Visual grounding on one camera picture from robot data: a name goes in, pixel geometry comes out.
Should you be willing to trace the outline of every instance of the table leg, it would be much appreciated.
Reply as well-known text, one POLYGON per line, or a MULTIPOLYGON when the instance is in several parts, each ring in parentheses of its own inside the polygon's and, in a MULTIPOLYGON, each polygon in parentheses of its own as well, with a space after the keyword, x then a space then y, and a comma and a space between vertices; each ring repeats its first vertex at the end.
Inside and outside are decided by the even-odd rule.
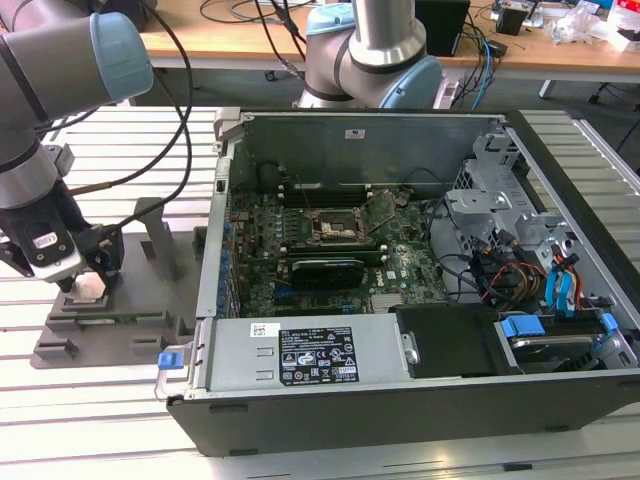
POLYGON ((551 93, 553 92, 553 87, 555 86, 556 86, 555 80, 545 80, 544 83, 542 84, 542 88, 540 89, 540 93, 538 93, 538 96, 546 100, 551 96, 551 93))

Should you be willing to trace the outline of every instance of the barcode sticker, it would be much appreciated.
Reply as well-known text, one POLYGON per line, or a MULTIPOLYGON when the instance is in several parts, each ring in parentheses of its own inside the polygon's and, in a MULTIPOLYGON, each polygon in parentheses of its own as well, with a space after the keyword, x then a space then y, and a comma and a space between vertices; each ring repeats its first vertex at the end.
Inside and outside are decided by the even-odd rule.
POLYGON ((279 323, 252 323, 251 337, 277 337, 280 331, 279 323))
POLYGON ((365 134, 366 130, 345 130, 344 138, 345 140, 364 140, 365 134))

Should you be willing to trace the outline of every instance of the motherboard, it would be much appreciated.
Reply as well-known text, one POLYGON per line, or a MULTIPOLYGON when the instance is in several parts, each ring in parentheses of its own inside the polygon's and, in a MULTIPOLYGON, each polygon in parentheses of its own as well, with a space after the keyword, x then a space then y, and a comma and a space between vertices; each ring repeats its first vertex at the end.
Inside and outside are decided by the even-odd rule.
POLYGON ((428 202, 409 192, 235 191, 229 206, 240 317, 387 313, 446 299, 424 241, 428 202))

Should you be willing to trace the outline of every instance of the electronics on desk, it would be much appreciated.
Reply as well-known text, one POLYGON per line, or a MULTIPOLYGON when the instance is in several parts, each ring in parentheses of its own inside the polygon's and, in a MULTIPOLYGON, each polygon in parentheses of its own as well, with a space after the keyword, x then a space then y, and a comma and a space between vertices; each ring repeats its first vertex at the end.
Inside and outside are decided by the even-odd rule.
POLYGON ((530 12, 531 9, 527 4, 520 2, 504 3, 496 21, 496 32, 505 35, 518 35, 522 23, 530 12))
POLYGON ((427 51, 453 57, 469 11, 469 0, 416 0, 416 18, 427 30, 427 51))
POLYGON ((495 58, 502 58, 507 54, 508 46, 504 43, 496 42, 495 40, 489 40, 487 42, 491 56, 495 58))

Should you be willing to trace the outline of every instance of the power supply label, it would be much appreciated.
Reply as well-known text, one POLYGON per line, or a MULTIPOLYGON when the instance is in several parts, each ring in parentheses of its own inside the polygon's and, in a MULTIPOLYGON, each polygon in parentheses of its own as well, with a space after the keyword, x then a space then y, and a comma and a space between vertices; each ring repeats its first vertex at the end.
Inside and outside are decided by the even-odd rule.
POLYGON ((351 327, 280 330, 279 345, 286 387, 359 380, 351 327))

